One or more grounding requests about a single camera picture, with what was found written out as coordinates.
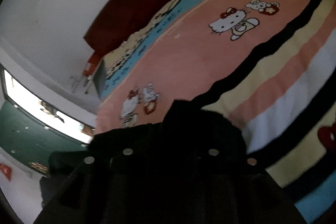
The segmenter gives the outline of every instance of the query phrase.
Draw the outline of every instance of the window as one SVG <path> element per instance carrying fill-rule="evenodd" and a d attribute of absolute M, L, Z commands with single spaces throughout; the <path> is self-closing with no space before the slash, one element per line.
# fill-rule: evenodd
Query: window
<path fill-rule="evenodd" d="M 46 130 L 53 128 L 83 143 L 89 143 L 93 139 L 90 136 L 94 131 L 93 128 L 60 112 L 27 90 L 6 70 L 3 70 L 3 72 L 7 96 L 14 102 L 15 107 L 23 108 L 33 117 L 46 124 Z"/>

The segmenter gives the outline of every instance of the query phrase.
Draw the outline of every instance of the white wall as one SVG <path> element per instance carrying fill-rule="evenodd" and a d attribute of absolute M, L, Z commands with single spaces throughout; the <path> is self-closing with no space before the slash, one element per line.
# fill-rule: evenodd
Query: white wall
<path fill-rule="evenodd" d="M 10 56 L 0 47 L 0 63 L 10 71 L 14 78 L 18 79 L 28 90 L 36 94 L 43 100 L 48 101 L 56 108 L 62 110 L 65 114 L 84 122 L 92 127 L 95 127 L 96 116 L 78 105 L 70 102 L 57 94 L 50 88 L 46 87 L 42 83 L 27 73 L 21 66 L 19 66 Z"/>
<path fill-rule="evenodd" d="M 22 222 L 32 224 L 42 210 L 39 183 L 42 175 L 22 165 L 2 149 L 0 149 L 0 163 L 12 168 L 11 181 L 0 172 L 2 192 Z"/>
<path fill-rule="evenodd" d="M 0 46 L 39 82 L 95 113 L 100 103 L 95 90 L 71 94 L 70 77 L 80 76 L 93 52 L 82 37 L 107 1 L 4 0 Z"/>

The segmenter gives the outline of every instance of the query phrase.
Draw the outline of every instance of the striped blanket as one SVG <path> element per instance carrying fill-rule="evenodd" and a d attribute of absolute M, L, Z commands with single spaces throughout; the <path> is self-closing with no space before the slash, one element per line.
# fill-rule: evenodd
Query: striped blanket
<path fill-rule="evenodd" d="M 242 130 L 311 223 L 336 200 L 335 1 L 179 0 L 108 75 L 96 132 L 191 100 Z"/>

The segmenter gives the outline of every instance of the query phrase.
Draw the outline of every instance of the black stripe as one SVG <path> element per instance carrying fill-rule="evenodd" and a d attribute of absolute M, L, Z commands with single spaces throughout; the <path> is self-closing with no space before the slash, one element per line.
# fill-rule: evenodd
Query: black stripe
<path fill-rule="evenodd" d="M 316 165 L 283 190 L 291 200 L 297 202 L 320 186 L 335 170 L 336 155 L 327 153 Z"/>
<path fill-rule="evenodd" d="M 315 95 L 309 105 L 292 124 L 264 148 L 249 154 L 262 168 L 267 168 L 291 151 L 302 138 L 321 120 L 336 101 L 336 70 Z"/>
<path fill-rule="evenodd" d="M 274 54 L 288 39 L 293 36 L 295 31 L 304 27 L 309 22 L 313 12 L 319 6 L 321 1 L 322 0 L 310 0 L 303 12 L 289 22 L 283 30 L 267 42 L 254 47 L 248 57 L 234 70 L 234 72 L 226 78 L 215 82 L 206 93 L 195 97 L 192 100 L 195 106 L 202 108 L 203 106 L 212 104 L 216 102 L 224 92 L 234 89 L 249 75 L 259 60 Z"/>

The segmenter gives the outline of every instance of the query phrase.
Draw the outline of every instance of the hello kitty print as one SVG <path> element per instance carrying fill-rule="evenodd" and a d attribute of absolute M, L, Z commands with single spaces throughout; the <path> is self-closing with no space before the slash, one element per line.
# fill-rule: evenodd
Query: hello kitty print
<path fill-rule="evenodd" d="M 231 30 L 232 36 L 231 40 L 237 40 L 245 32 L 253 29 L 259 25 L 259 20 L 257 18 L 245 17 L 249 13 L 246 10 L 237 10 L 236 8 L 229 8 L 226 12 L 220 14 L 220 19 L 212 22 L 209 27 L 214 33 L 219 33 Z"/>
<path fill-rule="evenodd" d="M 138 113 L 136 109 L 139 104 L 143 103 L 143 112 L 146 115 L 153 113 L 156 106 L 161 99 L 160 93 L 156 93 L 153 83 L 149 83 L 139 93 L 139 87 L 130 90 L 127 98 L 123 102 L 120 120 L 122 121 L 122 128 L 135 126 L 138 120 Z"/>
<path fill-rule="evenodd" d="M 252 0 L 250 3 L 246 4 L 245 7 L 257 10 L 263 15 L 275 15 L 279 11 L 279 3 L 272 2 L 266 3 L 260 0 Z M 245 19 L 249 13 L 246 9 L 238 10 L 237 8 L 230 7 L 226 12 L 220 14 L 220 18 L 209 24 L 213 33 L 218 33 L 221 35 L 222 32 L 231 30 L 232 36 L 231 40 L 237 40 L 244 33 L 252 30 L 259 25 L 259 20 L 257 18 L 251 17 Z"/>

